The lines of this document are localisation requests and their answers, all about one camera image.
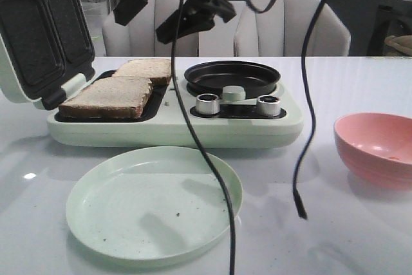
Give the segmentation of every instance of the frying pan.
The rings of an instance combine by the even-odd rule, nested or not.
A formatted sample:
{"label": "frying pan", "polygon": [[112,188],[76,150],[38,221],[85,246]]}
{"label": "frying pan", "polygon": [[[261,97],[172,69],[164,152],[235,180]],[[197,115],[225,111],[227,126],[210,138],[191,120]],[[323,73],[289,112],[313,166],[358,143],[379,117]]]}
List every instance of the frying pan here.
{"label": "frying pan", "polygon": [[247,61],[214,61],[197,64],[185,71],[187,88],[196,94],[220,96],[225,86],[242,86],[246,99],[272,93],[281,75],[275,69]]}

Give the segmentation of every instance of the pink bowl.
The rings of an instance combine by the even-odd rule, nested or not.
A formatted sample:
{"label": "pink bowl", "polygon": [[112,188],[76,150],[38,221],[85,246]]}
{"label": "pink bowl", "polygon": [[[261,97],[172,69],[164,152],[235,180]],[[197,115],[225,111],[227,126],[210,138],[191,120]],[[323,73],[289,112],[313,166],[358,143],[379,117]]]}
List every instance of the pink bowl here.
{"label": "pink bowl", "polygon": [[412,189],[412,119],[356,113],[335,122],[335,143],[345,165],[381,187]]}

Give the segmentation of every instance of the mint green plate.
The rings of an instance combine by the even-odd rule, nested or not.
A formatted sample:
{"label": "mint green plate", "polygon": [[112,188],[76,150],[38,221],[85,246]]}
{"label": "mint green plate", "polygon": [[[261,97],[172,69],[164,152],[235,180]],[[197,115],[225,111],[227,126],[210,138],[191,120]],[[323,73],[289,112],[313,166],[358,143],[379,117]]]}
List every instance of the mint green plate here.
{"label": "mint green plate", "polygon": [[[237,216],[241,182],[228,164],[210,157]],[[66,219],[85,246],[141,267],[197,256],[229,228],[223,192],[200,152],[174,146],[137,149],[94,167],[72,189]]]}

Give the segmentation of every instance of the white table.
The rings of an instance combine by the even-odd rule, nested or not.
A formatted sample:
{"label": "white table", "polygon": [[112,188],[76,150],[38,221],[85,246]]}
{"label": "white table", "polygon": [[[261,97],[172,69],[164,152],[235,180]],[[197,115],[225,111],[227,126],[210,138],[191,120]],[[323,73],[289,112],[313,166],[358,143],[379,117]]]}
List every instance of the white table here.
{"label": "white table", "polygon": [[[211,59],[178,59],[189,66]],[[299,179],[309,220],[297,216],[291,179],[308,136],[299,58],[247,59],[277,68],[307,116],[301,136],[282,149],[210,149],[238,173],[244,202],[237,219],[236,274],[405,275],[412,270],[412,193],[366,183],[341,162],[333,122],[358,111],[412,117],[412,59],[311,58],[315,140]],[[97,58],[97,71],[122,58]],[[227,274],[229,236],[209,252],[166,269],[108,263],[68,230],[65,204],[76,181],[125,148],[65,146],[46,127],[50,112],[0,95],[0,274]]]}

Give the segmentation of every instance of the bread slice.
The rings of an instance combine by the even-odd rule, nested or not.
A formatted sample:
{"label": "bread slice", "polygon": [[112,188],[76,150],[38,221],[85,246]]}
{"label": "bread slice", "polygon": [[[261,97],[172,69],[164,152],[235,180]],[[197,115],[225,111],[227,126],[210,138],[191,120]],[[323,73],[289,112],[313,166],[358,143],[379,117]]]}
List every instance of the bread slice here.
{"label": "bread slice", "polygon": [[119,67],[114,77],[147,77],[154,86],[170,83],[172,77],[170,59],[135,59]]}
{"label": "bread slice", "polygon": [[152,90],[146,78],[108,77],[60,104],[59,111],[63,117],[137,119]]}

